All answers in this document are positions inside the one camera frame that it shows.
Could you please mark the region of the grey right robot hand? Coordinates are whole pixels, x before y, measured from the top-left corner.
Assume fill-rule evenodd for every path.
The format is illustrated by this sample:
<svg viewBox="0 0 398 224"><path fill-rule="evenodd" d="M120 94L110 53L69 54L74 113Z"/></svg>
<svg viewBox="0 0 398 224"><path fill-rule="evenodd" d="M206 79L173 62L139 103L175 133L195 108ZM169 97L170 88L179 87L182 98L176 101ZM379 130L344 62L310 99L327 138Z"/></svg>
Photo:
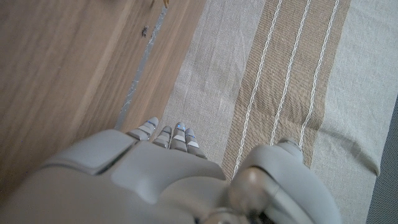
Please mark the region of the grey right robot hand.
<svg viewBox="0 0 398 224"><path fill-rule="evenodd" d="M341 223L289 138L256 146L228 180L194 132L151 118L47 159L1 205L2 223Z"/></svg>

